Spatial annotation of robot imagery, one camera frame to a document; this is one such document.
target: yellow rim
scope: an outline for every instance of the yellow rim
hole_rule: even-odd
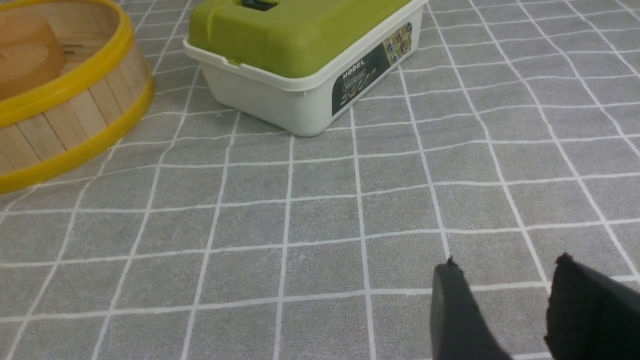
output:
[[[56,1],[59,0],[22,0],[0,4],[0,12]],[[115,33],[102,49],[77,68],[33,90],[0,101],[0,127],[6,127],[33,117],[75,97],[107,76],[131,49],[134,42],[133,26],[131,19],[121,7],[112,0],[76,1],[101,4],[116,11],[120,22]]]
[[[82,145],[53,159],[32,167],[0,176],[0,194],[20,190],[41,183],[76,168],[98,156],[125,136],[147,112],[154,98],[154,78],[149,76],[147,85],[136,102],[121,118]]]

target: wooden basket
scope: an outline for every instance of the wooden basket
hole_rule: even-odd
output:
[[[0,101],[0,193],[60,175],[115,144],[154,94],[131,20],[110,0],[25,0],[0,15],[39,13],[65,50],[62,75]]]

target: gray floor mat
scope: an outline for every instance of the gray floor mat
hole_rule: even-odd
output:
[[[315,138],[213,101],[197,2],[126,1],[148,115],[0,197],[0,358],[428,359],[453,255],[504,349],[547,359],[558,255],[640,289],[640,0],[432,0]]]

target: plastic storage box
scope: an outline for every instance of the plastic storage box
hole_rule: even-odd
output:
[[[418,46],[427,0],[205,0],[186,53],[221,104],[322,133]]]

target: black label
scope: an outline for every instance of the black label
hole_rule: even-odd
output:
[[[411,51],[413,25],[407,22],[362,59],[354,63],[333,84],[333,115]]]

